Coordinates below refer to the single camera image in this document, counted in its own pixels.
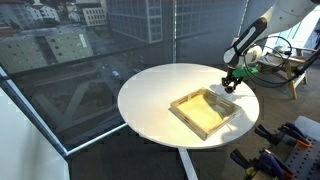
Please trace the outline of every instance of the table leg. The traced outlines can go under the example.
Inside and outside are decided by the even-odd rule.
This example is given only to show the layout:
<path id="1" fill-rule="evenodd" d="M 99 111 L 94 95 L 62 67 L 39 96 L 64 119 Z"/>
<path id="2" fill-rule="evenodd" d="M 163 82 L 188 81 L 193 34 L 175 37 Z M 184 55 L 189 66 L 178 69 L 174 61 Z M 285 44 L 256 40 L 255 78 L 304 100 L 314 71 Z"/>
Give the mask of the table leg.
<path id="1" fill-rule="evenodd" d="M 184 166 L 184 170 L 186 171 L 186 174 L 188 176 L 188 179 L 198 180 L 196 171 L 194 170 L 194 167 L 192 165 L 187 149 L 185 148 L 178 148 L 178 149 L 179 149 L 180 157 Z"/>

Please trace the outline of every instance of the floor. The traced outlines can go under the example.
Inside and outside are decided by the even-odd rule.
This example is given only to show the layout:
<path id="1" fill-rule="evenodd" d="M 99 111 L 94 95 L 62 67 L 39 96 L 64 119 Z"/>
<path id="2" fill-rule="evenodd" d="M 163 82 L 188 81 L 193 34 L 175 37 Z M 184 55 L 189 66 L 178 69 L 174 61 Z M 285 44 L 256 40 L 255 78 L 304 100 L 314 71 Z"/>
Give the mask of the floor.
<path id="1" fill-rule="evenodd" d="M 268 89 L 247 84 L 256 93 L 260 115 L 256 125 L 277 129 L 284 122 L 306 116 L 320 122 L 320 65 L 307 72 L 308 84 L 297 88 L 298 99 L 291 100 L 287 86 Z M 229 154 L 238 148 L 246 158 L 258 157 L 269 143 L 253 129 L 231 144 L 207 150 L 189 150 L 200 180 L 242 179 L 244 170 Z M 177 149 L 155 144 L 137 136 L 126 127 L 68 159 L 72 180 L 185 180 L 187 179 Z"/>

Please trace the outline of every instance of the wooden tray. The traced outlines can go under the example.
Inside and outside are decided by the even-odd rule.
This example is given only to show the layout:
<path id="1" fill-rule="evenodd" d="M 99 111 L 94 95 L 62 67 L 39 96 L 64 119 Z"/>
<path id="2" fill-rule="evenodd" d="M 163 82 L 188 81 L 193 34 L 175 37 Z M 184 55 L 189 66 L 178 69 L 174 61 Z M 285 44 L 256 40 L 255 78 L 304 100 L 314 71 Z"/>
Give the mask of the wooden tray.
<path id="1" fill-rule="evenodd" d="M 170 110 L 202 140 L 240 113 L 241 107 L 201 88 L 170 105 Z"/>

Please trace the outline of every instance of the robotic arm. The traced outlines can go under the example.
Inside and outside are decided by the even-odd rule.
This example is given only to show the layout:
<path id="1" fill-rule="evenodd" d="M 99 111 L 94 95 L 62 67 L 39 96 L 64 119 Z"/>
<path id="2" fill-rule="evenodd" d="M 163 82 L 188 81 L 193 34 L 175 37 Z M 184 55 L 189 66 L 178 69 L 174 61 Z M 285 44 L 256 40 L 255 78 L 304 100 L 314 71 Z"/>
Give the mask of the robotic arm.
<path id="1" fill-rule="evenodd" d="M 234 74 L 237 68 L 242 68 L 245 63 L 252 64 L 259 60 L 262 49 L 254 43 L 270 34 L 281 32 L 293 27 L 307 16 L 320 0 L 278 0 L 265 14 L 254 21 L 244 33 L 234 39 L 231 47 L 224 54 L 224 62 L 228 66 L 228 75 L 222 78 L 222 85 L 226 92 L 232 93 L 243 77 Z M 295 73 L 297 76 L 317 59 L 320 51 L 313 54 L 303 67 L 299 67 Z"/>

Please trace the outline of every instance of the white round table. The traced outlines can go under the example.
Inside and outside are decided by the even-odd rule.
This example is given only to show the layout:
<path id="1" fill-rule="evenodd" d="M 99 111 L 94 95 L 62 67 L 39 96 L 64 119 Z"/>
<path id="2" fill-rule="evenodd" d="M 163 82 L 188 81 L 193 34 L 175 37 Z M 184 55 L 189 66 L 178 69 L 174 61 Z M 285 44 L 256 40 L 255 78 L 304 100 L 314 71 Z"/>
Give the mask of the white round table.
<path id="1" fill-rule="evenodd" d="M 226 72 L 197 64 L 166 64 L 131 77 L 118 95 L 124 121 L 139 135 L 175 148 L 204 149 L 227 144 L 249 131 L 258 119 L 259 103 L 252 90 L 241 83 L 232 94 L 221 85 Z M 207 140 L 200 139 L 169 111 L 170 103 L 205 87 L 242 107 L 240 115 Z"/>

